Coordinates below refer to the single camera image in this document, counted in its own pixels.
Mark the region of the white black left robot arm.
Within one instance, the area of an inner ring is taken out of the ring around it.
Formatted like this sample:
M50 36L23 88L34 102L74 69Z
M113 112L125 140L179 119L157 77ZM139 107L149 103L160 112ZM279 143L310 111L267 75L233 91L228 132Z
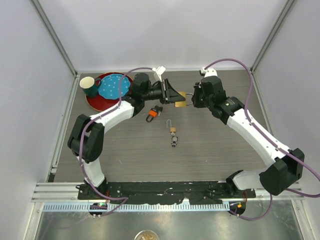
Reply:
M129 91L121 97L120 103L99 114L81 114L77 117L67 146L79 161L84 181L90 186L89 194L93 198L102 199L108 188L99 160L105 133L136 116L145 107L146 101L153 100L159 100L161 104L172 104L183 102L186 98L171 86L167 78L151 83L149 75L141 72L134 76Z

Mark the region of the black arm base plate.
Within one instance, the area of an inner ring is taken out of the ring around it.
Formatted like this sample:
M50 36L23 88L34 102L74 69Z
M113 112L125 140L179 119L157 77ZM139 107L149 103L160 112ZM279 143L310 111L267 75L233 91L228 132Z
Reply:
M191 205L221 204L223 199L253 199L253 189L231 192L218 181L109 182L104 194L110 198L127 197L127 205L174 205L188 199Z

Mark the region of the large brass padlock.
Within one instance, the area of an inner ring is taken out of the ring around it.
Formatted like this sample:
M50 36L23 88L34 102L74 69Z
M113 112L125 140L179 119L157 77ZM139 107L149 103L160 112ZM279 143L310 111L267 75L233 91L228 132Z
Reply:
M185 91L179 91L178 93L182 97L184 97L184 100L183 101L176 101L174 103L175 107L180 108L180 107L187 107L187 106L192 106L193 105L193 102L192 102L193 94L192 93L185 92Z

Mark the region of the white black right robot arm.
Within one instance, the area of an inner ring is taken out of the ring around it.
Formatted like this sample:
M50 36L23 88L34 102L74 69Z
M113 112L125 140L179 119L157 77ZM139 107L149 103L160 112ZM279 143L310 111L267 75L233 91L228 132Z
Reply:
M304 153L299 148L290 149L272 136L245 110L238 98L226 95L217 76L204 77L193 88L193 106L208 108L215 118L236 131L264 162L263 169L239 170L226 179L225 190L230 197L236 198L244 190L258 188L278 196L302 177L303 167L287 153L301 161L305 158Z

